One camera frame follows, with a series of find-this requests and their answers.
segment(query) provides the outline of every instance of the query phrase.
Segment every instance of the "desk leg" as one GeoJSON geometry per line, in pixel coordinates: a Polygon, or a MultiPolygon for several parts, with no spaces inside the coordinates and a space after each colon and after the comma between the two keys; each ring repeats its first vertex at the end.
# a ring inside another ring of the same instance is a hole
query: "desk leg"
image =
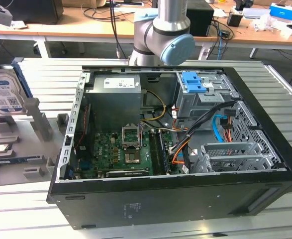
{"type": "Polygon", "coordinates": [[[201,48],[198,60],[207,60],[207,57],[209,55],[212,45],[213,45],[213,42],[204,42],[202,44],[202,48],[201,48]]]}
{"type": "Polygon", "coordinates": [[[85,46],[84,46],[83,42],[79,42],[78,43],[78,48],[79,48],[79,51],[80,51],[81,54],[85,53],[85,46]]]}
{"type": "Polygon", "coordinates": [[[253,50],[251,51],[251,54],[250,54],[250,58],[253,59],[256,55],[256,53],[258,52],[258,48],[253,48],[253,50]]]}
{"type": "Polygon", "coordinates": [[[41,54],[41,57],[42,58],[51,58],[51,52],[50,52],[50,49],[47,45],[47,41],[41,39],[41,40],[37,40],[37,46],[38,46],[38,49],[40,51],[40,54],[41,54]]]}

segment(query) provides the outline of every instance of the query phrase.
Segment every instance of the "blue and white box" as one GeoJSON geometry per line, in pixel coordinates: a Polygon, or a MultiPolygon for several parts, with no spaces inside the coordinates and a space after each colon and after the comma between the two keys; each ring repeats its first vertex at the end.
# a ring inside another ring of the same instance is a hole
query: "blue and white box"
{"type": "Polygon", "coordinates": [[[272,3],[270,6],[270,15],[277,16],[284,19],[292,20],[292,6],[282,6],[272,3]]]}

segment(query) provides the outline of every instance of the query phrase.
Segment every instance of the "blue drive bay latch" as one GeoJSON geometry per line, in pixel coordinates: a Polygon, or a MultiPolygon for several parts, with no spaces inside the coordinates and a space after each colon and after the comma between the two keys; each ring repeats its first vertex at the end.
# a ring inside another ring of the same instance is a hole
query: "blue drive bay latch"
{"type": "Polygon", "coordinates": [[[202,86],[201,78],[196,72],[182,72],[182,82],[187,86],[188,93],[205,93],[206,88],[202,86]]]}

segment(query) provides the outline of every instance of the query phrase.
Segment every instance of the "expansion slot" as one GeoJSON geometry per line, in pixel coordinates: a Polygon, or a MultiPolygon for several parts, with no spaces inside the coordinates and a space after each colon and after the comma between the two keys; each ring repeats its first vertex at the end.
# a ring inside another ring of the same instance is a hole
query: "expansion slot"
{"type": "Polygon", "coordinates": [[[169,170],[168,160],[161,134],[158,132],[149,134],[149,143],[154,175],[167,174],[169,170]]]}

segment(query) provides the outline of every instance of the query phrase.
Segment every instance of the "robotic arm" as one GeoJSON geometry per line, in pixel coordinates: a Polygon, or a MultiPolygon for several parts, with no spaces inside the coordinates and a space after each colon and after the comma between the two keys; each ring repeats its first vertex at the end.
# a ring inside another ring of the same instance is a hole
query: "robotic arm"
{"type": "Polygon", "coordinates": [[[158,9],[135,14],[134,50],[129,65],[151,66],[185,62],[195,48],[189,34],[188,0],[159,0],[158,9]]]}

